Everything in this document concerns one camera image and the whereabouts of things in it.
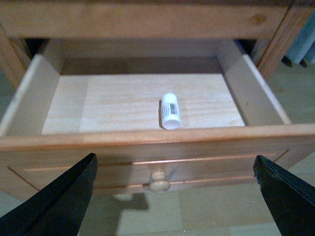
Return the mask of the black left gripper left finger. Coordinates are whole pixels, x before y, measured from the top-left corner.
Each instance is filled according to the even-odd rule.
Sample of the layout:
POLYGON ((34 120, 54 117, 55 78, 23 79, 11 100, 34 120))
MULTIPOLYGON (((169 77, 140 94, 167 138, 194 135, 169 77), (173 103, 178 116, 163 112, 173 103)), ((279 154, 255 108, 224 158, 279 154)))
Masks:
POLYGON ((1 217, 2 236, 76 236, 97 173, 90 153, 30 199, 1 217))

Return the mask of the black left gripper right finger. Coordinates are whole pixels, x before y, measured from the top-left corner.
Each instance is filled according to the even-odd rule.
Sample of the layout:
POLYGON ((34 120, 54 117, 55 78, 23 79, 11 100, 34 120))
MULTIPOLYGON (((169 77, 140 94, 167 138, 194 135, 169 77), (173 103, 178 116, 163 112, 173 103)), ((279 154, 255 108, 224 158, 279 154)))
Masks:
POLYGON ((263 155, 253 165, 254 176, 283 236, 315 234, 315 188, 263 155))

